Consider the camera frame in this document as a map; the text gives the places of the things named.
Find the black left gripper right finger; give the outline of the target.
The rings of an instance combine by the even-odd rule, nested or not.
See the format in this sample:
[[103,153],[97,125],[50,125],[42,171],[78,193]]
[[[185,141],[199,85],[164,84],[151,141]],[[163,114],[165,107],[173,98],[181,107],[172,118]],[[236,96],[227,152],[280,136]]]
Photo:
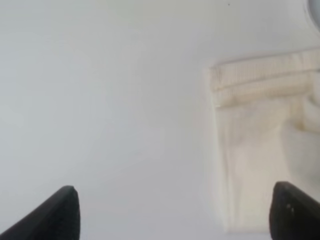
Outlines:
[[320,203],[288,181],[276,182],[269,232],[273,240],[318,240]]

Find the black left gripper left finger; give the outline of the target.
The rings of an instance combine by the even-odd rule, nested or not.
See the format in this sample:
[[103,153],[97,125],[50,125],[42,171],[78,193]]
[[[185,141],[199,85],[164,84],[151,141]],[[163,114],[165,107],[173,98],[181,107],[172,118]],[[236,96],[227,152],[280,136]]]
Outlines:
[[36,209],[0,234],[2,240],[78,240],[81,211],[78,192],[61,187]]

